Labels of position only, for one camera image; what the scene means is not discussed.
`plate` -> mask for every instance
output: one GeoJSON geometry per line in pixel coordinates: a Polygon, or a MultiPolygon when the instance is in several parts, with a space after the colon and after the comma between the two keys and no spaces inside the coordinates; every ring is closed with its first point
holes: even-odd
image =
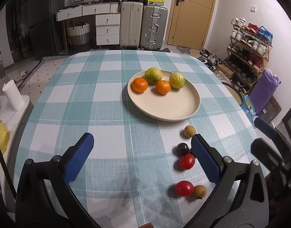
{"type": "MultiPolygon", "coordinates": [[[[169,76],[173,72],[165,70],[161,72],[162,79],[169,81],[169,76]]],[[[186,79],[186,84],[182,89],[171,88],[166,95],[157,93],[155,85],[152,84],[149,84],[145,92],[137,93],[131,88],[131,83],[138,77],[144,78],[144,75],[145,71],[141,71],[128,82],[128,95],[143,113],[161,121],[177,122],[189,118],[198,111],[201,99],[190,81],[186,79]]]]}

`orange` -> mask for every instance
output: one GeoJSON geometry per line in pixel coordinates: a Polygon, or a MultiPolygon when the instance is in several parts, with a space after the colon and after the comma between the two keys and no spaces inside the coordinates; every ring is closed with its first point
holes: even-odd
{"type": "Polygon", "coordinates": [[[171,91],[170,83],[167,81],[157,81],[155,88],[158,93],[164,95],[171,91]]]}
{"type": "Polygon", "coordinates": [[[131,87],[137,93],[143,93],[148,88],[148,83],[143,78],[136,78],[132,81],[131,87]]]}

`desk leg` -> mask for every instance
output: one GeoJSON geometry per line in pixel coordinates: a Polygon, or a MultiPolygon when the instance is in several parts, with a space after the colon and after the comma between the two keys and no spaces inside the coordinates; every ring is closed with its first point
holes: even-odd
{"type": "Polygon", "coordinates": [[[64,47],[66,52],[68,53],[68,47],[67,47],[67,39],[66,39],[66,30],[65,30],[65,21],[62,21],[62,32],[63,32],[63,43],[64,43],[64,47]]]}

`wooden door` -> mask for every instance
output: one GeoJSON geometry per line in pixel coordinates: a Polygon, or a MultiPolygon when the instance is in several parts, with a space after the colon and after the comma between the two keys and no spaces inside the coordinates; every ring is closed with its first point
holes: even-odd
{"type": "Polygon", "coordinates": [[[201,49],[214,0],[175,0],[168,44],[201,49]]]}

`black stick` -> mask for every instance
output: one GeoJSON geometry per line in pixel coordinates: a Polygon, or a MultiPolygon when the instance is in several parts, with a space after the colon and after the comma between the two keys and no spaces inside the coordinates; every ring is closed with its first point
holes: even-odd
{"type": "Polygon", "coordinates": [[[14,188],[14,184],[13,184],[13,182],[11,180],[11,177],[10,177],[9,171],[7,169],[7,166],[6,166],[4,157],[2,155],[1,149],[0,149],[0,163],[1,163],[1,166],[2,166],[2,169],[3,169],[3,172],[5,174],[6,181],[7,181],[8,185],[9,185],[9,187],[10,187],[11,193],[14,196],[14,199],[16,199],[17,193],[16,193],[16,190],[14,188]]]}

